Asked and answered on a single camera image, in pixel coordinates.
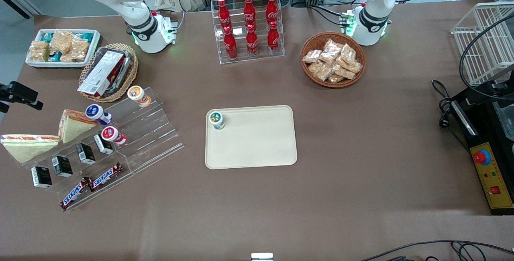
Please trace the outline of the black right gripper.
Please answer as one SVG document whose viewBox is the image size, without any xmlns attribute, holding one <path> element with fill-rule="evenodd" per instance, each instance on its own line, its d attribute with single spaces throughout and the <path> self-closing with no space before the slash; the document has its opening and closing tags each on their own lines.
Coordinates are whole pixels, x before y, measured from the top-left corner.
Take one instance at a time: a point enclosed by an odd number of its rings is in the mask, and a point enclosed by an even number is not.
<svg viewBox="0 0 514 261">
<path fill-rule="evenodd" d="M 34 109 L 41 111 L 43 103 L 37 100 L 38 93 L 33 89 L 12 81 L 7 85 L 0 86 L 0 112 L 7 113 L 10 109 L 8 102 L 33 102 Z"/>
</svg>

